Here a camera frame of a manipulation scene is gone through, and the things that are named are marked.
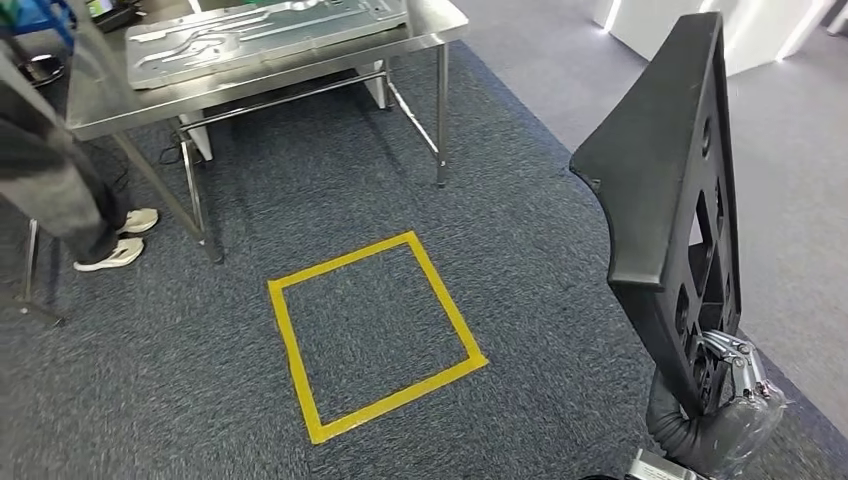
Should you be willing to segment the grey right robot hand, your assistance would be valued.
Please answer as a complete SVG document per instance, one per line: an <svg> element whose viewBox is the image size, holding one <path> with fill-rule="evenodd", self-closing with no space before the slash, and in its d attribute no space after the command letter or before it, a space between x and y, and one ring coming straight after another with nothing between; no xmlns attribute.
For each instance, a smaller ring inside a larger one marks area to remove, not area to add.
<svg viewBox="0 0 848 480"><path fill-rule="evenodd" d="M718 330L705 331L701 343L729 365L733 392L722 407L698 420L687 462L703 477L733 479L771 437L787 399L768 379L752 343Z"/></svg>

